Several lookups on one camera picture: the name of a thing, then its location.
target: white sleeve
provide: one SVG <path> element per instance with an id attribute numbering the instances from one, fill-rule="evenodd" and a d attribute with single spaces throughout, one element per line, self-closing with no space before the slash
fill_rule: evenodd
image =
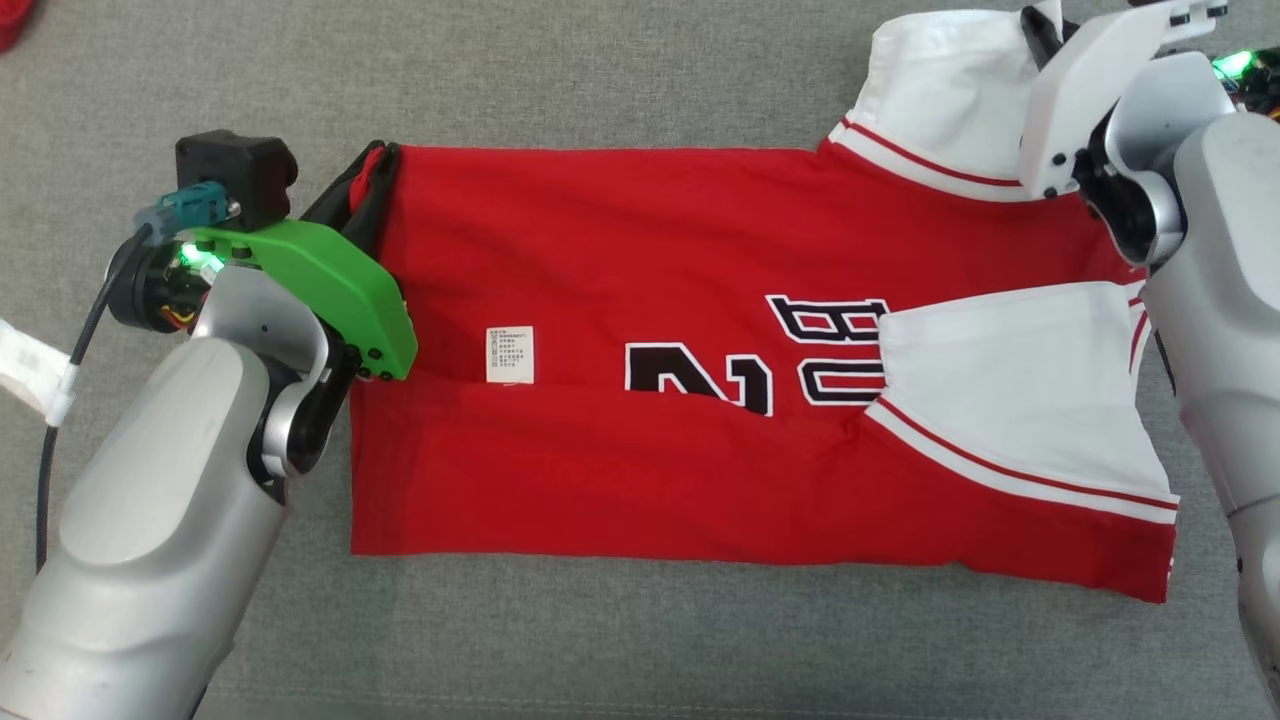
<path id="1" fill-rule="evenodd" d="M 992 489 L 1171 524 L 1178 497 L 1134 407 L 1132 295 L 1073 283 L 884 315 L 887 388 L 868 416 Z"/>

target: red fabric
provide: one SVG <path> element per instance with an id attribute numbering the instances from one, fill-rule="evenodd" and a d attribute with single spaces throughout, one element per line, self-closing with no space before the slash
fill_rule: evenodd
<path id="1" fill-rule="evenodd" d="M 765 301 L 1138 279 L 1075 197 L 959 199 L 832 145 L 404 147 L 380 261 L 420 352 L 352 393 L 356 553 L 963 562 L 1165 598 L 1171 525 L 988 489 L 812 405 L 799 363 L 877 346 L 795 342 Z M 485 382 L 507 325 L 534 327 L 534 384 Z M 625 389 L 632 342 L 685 343 L 730 402 Z M 732 404 L 735 354 L 772 372 L 773 416 Z"/>
<path id="2" fill-rule="evenodd" d="M 36 0 L 0 0 L 0 53 L 13 47 Z"/>

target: red stripe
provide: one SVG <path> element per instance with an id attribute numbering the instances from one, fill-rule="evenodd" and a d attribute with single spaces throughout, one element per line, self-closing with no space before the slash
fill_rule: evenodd
<path id="1" fill-rule="evenodd" d="M 1147 327 L 1147 311 L 1143 310 L 1142 315 L 1138 316 L 1138 327 L 1133 331 L 1133 343 L 1129 345 L 1129 372 L 1133 372 L 1133 364 L 1138 361 L 1138 341 L 1142 340 L 1142 331 Z"/>
<path id="2" fill-rule="evenodd" d="M 915 163 L 916 165 L 923 165 L 923 167 L 925 167 L 925 168 L 928 168 L 928 169 L 931 169 L 931 170 L 933 170 L 936 173 L 942 173 L 942 174 L 952 177 L 952 178 L 957 178 L 957 179 L 963 179 L 963 181 L 968 181 L 968 182 L 974 182 L 974 183 L 978 183 L 978 184 L 991 184 L 991 186 L 996 186 L 996 187 L 1020 187 L 1021 186 L 1021 183 L 1019 183 L 1016 179 L 988 178 L 988 177 L 983 177 L 983 176 L 972 176 L 969 173 L 961 173 L 960 170 L 952 170 L 951 168 L 947 168 L 945 165 L 940 165 L 937 163 L 925 160 L 924 158 L 920 158 L 915 152 L 911 152 L 910 150 L 906 150 L 905 147 L 901 147 L 899 145 L 895 145 L 893 142 L 890 142 L 888 140 L 884 140 L 883 137 L 876 135 L 874 132 L 869 131 L 868 128 L 865 128 L 865 127 L 863 127 L 860 124 L 851 123 L 847 119 L 841 119 L 841 123 L 844 123 L 844 126 L 846 128 L 852 129 L 854 132 L 858 132 L 860 135 L 867 136 L 868 138 L 876 141 L 877 143 L 884 146 L 886 149 L 892 150 L 893 152 L 897 152 L 902 158 L 905 158 L 905 159 Z"/>
<path id="3" fill-rule="evenodd" d="M 881 406 L 883 406 L 886 410 L 888 410 L 890 413 L 892 413 L 893 415 L 896 415 L 899 420 L 902 420 L 904 423 L 906 423 L 908 425 L 910 425 L 911 429 L 914 429 L 915 432 L 920 433 L 922 436 L 932 439 L 933 442 L 941 445 L 942 447 L 950 450 L 951 452 L 959 455 L 960 457 L 964 457 L 965 460 L 968 460 L 970 462 L 977 462 L 978 465 L 982 465 L 983 468 L 987 468 L 988 470 L 995 470 L 996 473 L 1000 473 L 1001 475 L 1009 475 L 1011 478 L 1018 478 L 1019 480 L 1027 480 L 1027 482 L 1030 482 L 1030 483 L 1037 483 L 1037 484 L 1042 484 L 1042 486 L 1055 487 L 1055 488 L 1059 488 L 1059 489 L 1066 489 L 1066 491 L 1071 491 L 1071 492 L 1079 492 L 1079 493 L 1083 493 L 1083 495 L 1096 495 L 1096 496 L 1101 496 L 1101 497 L 1114 497 L 1116 500 L 1125 500 L 1125 501 L 1129 501 L 1129 502 L 1137 502 L 1139 505 L 1151 505 L 1152 507 L 1162 507 L 1165 510 L 1178 510 L 1178 503 L 1176 502 L 1165 502 L 1162 500 L 1152 500 L 1149 497 L 1139 497 L 1139 496 L 1135 496 L 1135 495 L 1128 495 L 1128 493 L 1124 493 L 1124 492 L 1110 491 L 1110 489 L 1087 488 L 1087 487 L 1080 487 L 1080 486 L 1073 486 L 1070 483 L 1064 483 L 1064 482 L 1059 482 L 1059 480 L 1051 480 L 1048 478 L 1041 478 L 1038 475 L 1029 475 L 1027 473 L 1019 473 L 1018 470 L 1010 470 L 1009 468 L 1001 468 L 1000 465 L 996 465 L 995 462 L 983 460 L 982 457 L 978 457 L 977 455 L 966 452 L 966 451 L 964 451 L 964 450 L 961 450 L 961 448 L 951 445 L 950 442 L 940 438 L 938 436 L 931 433 L 925 428 L 920 427 L 919 423 L 916 423 L 915 420 L 908 418 L 906 413 L 902 413 L 901 410 L 899 410 L 897 407 L 895 407 L 892 402 L 888 402 L 887 400 L 884 400 L 883 396 L 881 396 L 881 398 L 877 400 L 877 402 Z"/>

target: cable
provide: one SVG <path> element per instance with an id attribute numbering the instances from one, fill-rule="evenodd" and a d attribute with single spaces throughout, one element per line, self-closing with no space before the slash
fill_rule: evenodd
<path id="1" fill-rule="evenodd" d="M 122 258 L 131 258 L 138 246 L 142 245 L 142 241 L 150 237 L 151 233 L 151 225 L 138 228 L 133 233 L 133 237 L 124 241 Z M 72 347 L 70 360 L 67 366 L 68 373 L 74 374 L 79 369 L 81 363 L 84 361 L 84 354 L 88 352 L 88 343 L 93 340 L 93 332 L 97 329 L 99 322 L 102 320 L 102 313 L 106 311 L 106 301 L 111 295 L 111 288 L 120 279 L 120 269 L 124 265 L 125 263 L 123 261 L 113 263 L 111 269 L 106 274 L 106 281 L 99 288 L 97 297 L 93 299 L 93 305 L 88 310 L 88 316 L 84 318 L 81 334 L 76 338 L 76 345 Z M 49 425 L 45 429 L 44 448 L 40 451 L 40 475 L 36 478 L 36 573 L 40 573 L 45 568 L 45 561 L 49 559 L 49 487 L 54 474 L 54 446 L 56 445 L 58 428 Z"/>

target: green plastic part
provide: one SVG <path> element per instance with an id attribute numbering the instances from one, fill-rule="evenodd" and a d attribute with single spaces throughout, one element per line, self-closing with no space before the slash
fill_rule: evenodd
<path id="1" fill-rule="evenodd" d="M 417 336 L 399 287 L 385 268 L 338 231 L 280 220 L 252 233 L 197 228 L 192 234 L 201 250 L 261 268 L 358 347 L 362 366 L 372 377 L 408 375 L 417 356 Z"/>

